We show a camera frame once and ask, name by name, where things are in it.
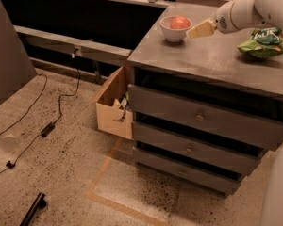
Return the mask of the cream gripper fingers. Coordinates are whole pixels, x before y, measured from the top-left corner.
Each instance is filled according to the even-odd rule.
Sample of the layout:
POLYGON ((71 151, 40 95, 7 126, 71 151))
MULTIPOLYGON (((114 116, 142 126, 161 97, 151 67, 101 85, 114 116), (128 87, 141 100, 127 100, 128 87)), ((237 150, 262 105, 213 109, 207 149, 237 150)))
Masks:
POLYGON ((196 39, 196 38, 211 36, 214 34, 215 30, 216 30, 216 24, 212 20, 206 19, 200 24, 189 29, 186 32, 186 34, 188 38, 196 39))

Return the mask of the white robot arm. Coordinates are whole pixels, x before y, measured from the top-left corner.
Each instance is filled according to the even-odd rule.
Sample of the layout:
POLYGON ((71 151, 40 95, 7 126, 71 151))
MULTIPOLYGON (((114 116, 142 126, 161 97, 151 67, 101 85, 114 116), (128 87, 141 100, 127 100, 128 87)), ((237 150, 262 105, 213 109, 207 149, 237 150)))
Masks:
MULTIPOLYGON (((283 0, 229 1, 211 18, 189 29, 187 36, 194 39, 215 31, 228 34, 263 26, 277 26, 283 31, 283 0)), ((259 226, 283 226, 283 145, 270 173, 259 226)))

